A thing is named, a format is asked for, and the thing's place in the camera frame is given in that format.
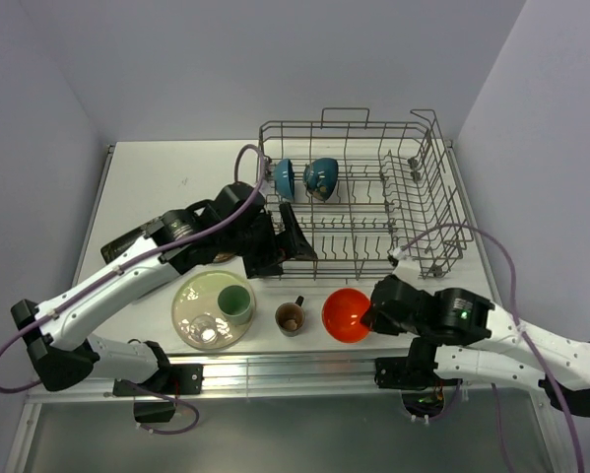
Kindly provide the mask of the orange plastic bowl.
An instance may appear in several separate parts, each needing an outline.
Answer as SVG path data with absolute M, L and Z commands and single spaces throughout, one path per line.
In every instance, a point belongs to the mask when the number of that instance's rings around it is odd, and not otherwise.
M 369 333 L 369 329 L 361 323 L 368 309 L 369 298 L 364 293 L 343 288 L 326 299 L 321 318 L 326 331 L 334 339 L 346 344 L 358 343 Z

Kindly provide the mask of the blue ceramic bowl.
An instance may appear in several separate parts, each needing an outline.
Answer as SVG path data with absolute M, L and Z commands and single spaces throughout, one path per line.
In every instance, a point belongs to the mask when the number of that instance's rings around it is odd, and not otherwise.
M 295 201 L 295 172 L 290 159 L 277 162 L 273 172 L 276 193 L 286 201 Z

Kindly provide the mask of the dark bowl beige inside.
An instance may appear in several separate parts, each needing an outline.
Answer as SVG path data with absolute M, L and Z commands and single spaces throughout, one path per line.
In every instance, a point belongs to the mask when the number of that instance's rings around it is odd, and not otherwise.
M 327 201 L 336 188 L 338 175 L 338 161 L 333 158 L 320 158 L 307 164 L 302 178 L 307 194 L 322 202 Z

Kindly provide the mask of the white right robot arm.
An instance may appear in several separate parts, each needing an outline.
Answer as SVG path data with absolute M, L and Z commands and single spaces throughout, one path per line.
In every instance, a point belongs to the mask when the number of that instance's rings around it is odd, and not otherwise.
M 590 342 L 515 321 L 502 306 L 468 290 L 430 294 L 390 275 L 374 286 L 361 325 L 413 337 L 407 355 L 376 360 L 380 388 L 494 383 L 543 391 L 554 408 L 590 418 Z

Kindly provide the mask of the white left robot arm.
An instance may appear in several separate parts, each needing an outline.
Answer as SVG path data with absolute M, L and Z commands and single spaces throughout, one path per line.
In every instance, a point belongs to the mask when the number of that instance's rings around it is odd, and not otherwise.
M 89 376 L 139 384 L 160 393 L 171 381 L 171 364 L 156 342 L 125 343 L 94 331 L 127 305 L 221 254 L 239 256 L 247 278 L 282 274 L 283 262 L 314 261 L 292 206 L 279 207 L 276 232 L 265 199 L 251 185 L 226 185 L 213 199 L 168 211 L 104 247 L 107 264 L 94 276 L 51 300 L 22 300 L 12 316 L 23 331 L 40 384 L 70 388 Z

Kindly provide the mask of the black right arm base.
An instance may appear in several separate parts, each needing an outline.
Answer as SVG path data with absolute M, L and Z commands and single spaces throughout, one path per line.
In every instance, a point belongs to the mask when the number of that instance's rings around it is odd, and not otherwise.
M 417 355 L 374 360 L 374 382 L 379 389 L 397 390 L 412 423 L 429 425 L 447 416 L 461 401 L 461 380 L 445 380 L 435 373 L 438 363 Z

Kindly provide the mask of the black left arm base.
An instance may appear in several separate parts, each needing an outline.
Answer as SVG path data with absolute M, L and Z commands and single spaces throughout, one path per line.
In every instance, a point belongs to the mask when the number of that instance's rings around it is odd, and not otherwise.
M 200 420 L 198 409 L 182 399 L 185 395 L 198 395 L 202 390 L 203 366 L 201 364 L 177 364 L 157 373 L 152 379 L 137 384 L 124 379 L 116 380 L 112 387 L 114 397 L 154 397 L 155 401 L 134 401 L 133 417 L 138 426 L 158 435 L 173 435 L 194 429 Z M 182 410 L 193 414 L 192 422 L 176 431 L 162 430 L 158 424 L 169 423 Z

